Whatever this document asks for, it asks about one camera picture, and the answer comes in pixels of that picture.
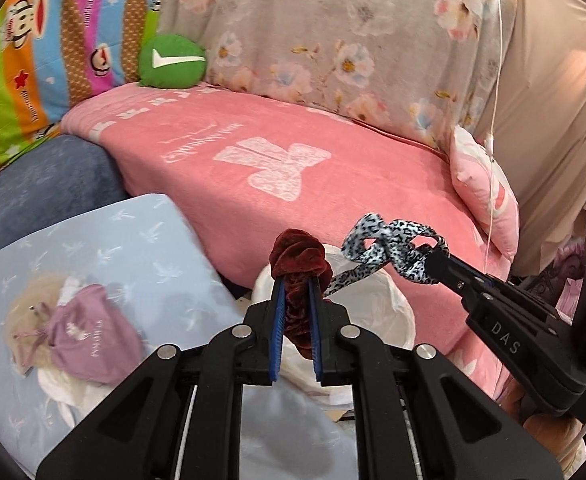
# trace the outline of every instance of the green round cushion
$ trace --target green round cushion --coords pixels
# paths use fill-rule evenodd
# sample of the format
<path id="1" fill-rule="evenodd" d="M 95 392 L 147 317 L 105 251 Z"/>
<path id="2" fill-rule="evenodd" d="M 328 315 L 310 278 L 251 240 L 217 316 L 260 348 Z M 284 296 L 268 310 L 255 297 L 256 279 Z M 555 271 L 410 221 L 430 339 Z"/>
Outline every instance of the green round cushion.
<path id="1" fill-rule="evenodd" d="M 206 70 L 202 47 L 177 34 L 154 36 L 139 53 L 137 72 L 142 86 L 191 88 Z"/>

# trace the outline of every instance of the metal bolt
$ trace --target metal bolt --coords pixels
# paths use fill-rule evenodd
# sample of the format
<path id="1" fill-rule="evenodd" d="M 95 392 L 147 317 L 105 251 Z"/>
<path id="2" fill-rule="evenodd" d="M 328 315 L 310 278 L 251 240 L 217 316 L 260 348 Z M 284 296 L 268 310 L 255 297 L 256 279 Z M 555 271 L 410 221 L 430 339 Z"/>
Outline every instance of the metal bolt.
<path id="1" fill-rule="evenodd" d="M 359 328 L 355 325 L 344 325 L 340 328 L 340 334 L 348 339 L 355 339 L 359 335 Z"/>
<path id="2" fill-rule="evenodd" d="M 420 345 L 415 351 L 422 359 L 433 359 L 438 351 L 431 345 Z"/>
<path id="3" fill-rule="evenodd" d="M 177 355 L 177 348 L 173 345 L 162 345 L 157 349 L 157 356 L 160 359 L 173 359 Z"/>
<path id="4" fill-rule="evenodd" d="M 231 334 L 233 334 L 235 337 L 243 338 L 251 335 L 252 331 L 253 330 L 248 325 L 236 325 L 233 327 L 233 330 L 231 330 Z"/>

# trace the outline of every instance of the blue stripe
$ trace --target blue stripe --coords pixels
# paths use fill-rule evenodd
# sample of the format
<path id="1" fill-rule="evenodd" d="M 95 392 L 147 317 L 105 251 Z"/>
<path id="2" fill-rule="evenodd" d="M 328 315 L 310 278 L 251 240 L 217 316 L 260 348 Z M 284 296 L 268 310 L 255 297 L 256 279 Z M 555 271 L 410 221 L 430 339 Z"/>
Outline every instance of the blue stripe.
<path id="1" fill-rule="evenodd" d="M 121 63 L 124 1 L 102 0 L 96 38 L 96 44 L 106 43 L 110 47 L 111 73 L 115 86 L 124 84 L 124 71 Z"/>
<path id="2" fill-rule="evenodd" d="M 51 123 L 68 111 L 68 80 L 60 44 L 62 0 L 48 0 L 48 17 L 44 36 L 32 39 L 39 99 Z"/>

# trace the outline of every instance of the red star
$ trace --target red star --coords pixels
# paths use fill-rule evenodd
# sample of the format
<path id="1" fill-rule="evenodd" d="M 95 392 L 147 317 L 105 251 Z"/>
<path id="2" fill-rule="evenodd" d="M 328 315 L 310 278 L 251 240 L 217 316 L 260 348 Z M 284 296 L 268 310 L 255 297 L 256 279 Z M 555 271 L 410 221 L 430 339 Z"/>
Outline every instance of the red star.
<path id="1" fill-rule="evenodd" d="M 24 88 L 26 86 L 26 79 L 28 78 L 28 73 L 20 70 L 20 75 L 13 78 L 15 81 L 15 89 Z"/>

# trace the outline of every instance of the leopard print fabric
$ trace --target leopard print fabric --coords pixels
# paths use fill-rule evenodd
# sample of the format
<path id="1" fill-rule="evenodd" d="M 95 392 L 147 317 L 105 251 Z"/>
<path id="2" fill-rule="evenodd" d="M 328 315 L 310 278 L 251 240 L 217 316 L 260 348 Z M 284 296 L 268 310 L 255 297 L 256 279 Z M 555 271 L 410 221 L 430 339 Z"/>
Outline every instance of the leopard print fabric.
<path id="1" fill-rule="evenodd" d="M 428 244 L 416 247 L 412 240 L 420 235 L 433 238 L 435 247 Z M 375 241 L 367 249 L 364 243 L 371 239 Z M 411 282 L 435 285 L 438 281 L 429 277 L 424 270 L 424 260 L 434 250 L 449 254 L 444 238 L 429 226 L 404 220 L 393 220 L 387 224 L 375 213 L 364 215 L 351 229 L 342 245 L 342 255 L 359 263 L 359 266 L 335 276 L 324 295 L 329 296 L 347 285 L 359 282 L 389 262 L 403 278 Z"/>

